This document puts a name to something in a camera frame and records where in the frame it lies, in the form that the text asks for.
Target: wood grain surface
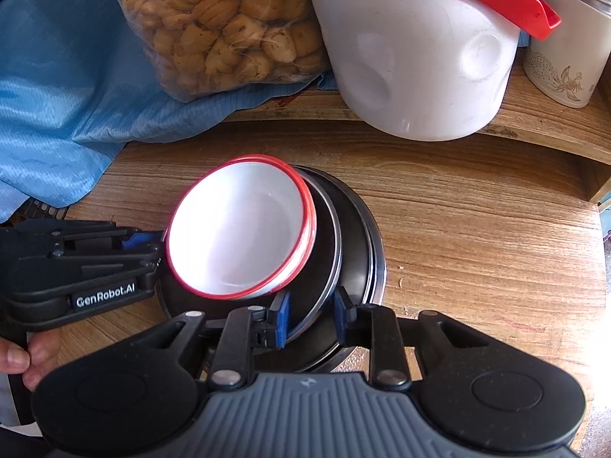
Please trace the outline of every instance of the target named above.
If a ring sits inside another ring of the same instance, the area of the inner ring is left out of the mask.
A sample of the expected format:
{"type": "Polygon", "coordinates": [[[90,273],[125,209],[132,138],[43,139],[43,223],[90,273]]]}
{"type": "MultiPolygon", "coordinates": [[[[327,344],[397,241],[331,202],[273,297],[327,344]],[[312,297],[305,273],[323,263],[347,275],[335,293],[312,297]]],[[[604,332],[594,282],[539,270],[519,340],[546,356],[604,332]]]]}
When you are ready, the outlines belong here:
{"type": "MultiPolygon", "coordinates": [[[[384,304],[399,316],[447,313],[566,369],[592,401],[604,254],[570,154],[490,136],[409,142],[359,122],[228,123],[169,145],[131,143],[69,218],[160,229],[194,181],[248,152],[325,170],[363,197],[384,238],[384,304]]],[[[152,298],[66,327],[62,361],[162,318],[152,298]]]]}
{"type": "Polygon", "coordinates": [[[611,191],[611,165],[579,157],[584,180],[585,199],[598,203],[611,191]]]}
{"type": "MultiPolygon", "coordinates": [[[[549,146],[611,165],[611,113],[600,91],[586,108],[555,102],[530,82],[520,50],[500,111],[480,133],[549,146]]],[[[264,105],[240,110],[228,121],[274,119],[358,120],[337,91],[305,90],[264,105]]]]}

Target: finger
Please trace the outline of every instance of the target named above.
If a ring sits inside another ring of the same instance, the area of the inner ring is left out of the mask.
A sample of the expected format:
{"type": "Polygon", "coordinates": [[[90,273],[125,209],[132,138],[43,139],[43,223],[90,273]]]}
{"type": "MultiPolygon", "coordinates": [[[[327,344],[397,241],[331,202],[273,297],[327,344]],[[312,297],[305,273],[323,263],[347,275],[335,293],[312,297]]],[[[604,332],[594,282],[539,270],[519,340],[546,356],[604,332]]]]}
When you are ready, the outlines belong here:
{"type": "Polygon", "coordinates": [[[30,355],[19,346],[0,338],[0,373],[20,374],[30,366],[30,355]]]}
{"type": "Polygon", "coordinates": [[[27,345],[27,350],[32,357],[32,364],[38,366],[51,358],[57,357],[60,342],[59,329],[34,334],[27,345]]]}
{"type": "Polygon", "coordinates": [[[30,391],[34,391],[36,386],[44,379],[48,373],[57,368],[57,357],[54,356],[50,360],[45,361],[38,366],[30,366],[23,374],[23,384],[30,391]]]}

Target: blue cloth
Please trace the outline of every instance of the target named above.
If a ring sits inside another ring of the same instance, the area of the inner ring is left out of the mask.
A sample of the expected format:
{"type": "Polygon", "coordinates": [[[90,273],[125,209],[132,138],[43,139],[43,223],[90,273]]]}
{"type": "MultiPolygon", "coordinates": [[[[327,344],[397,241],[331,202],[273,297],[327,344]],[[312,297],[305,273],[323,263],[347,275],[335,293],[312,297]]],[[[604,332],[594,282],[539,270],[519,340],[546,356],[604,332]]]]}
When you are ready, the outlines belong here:
{"type": "MultiPolygon", "coordinates": [[[[191,137],[305,87],[251,85],[177,102],[117,0],[4,0],[0,30],[0,222],[28,196],[55,207],[81,199],[126,142],[191,137]]],[[[335,88],[332,74],[319,87],[335,88]]]]}

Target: plastic bag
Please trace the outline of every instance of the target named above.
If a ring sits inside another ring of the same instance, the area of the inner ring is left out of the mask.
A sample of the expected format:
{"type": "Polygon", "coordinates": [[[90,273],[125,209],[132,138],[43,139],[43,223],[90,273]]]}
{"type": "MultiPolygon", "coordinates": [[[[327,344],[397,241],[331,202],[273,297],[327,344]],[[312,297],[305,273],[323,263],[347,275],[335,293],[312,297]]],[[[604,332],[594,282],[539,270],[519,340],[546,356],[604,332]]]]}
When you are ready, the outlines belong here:
{"type": "Polygon", "coordinates": [[[119,0],[170,96],[310,81],[329,69],[311,0],[119,0]]]}

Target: white plastic jar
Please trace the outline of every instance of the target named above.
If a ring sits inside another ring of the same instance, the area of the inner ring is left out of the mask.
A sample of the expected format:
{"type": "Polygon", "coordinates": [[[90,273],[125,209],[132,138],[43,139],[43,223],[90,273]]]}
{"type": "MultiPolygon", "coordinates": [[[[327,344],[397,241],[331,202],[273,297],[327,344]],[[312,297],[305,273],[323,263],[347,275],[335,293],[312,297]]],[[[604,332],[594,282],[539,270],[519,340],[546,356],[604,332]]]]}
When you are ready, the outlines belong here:
{"type": "Polygon", "coordinates": [[[472,134],[499,111],[520,29],[478,0],[312,0],[338,88],[407,139],[472,134]]]}

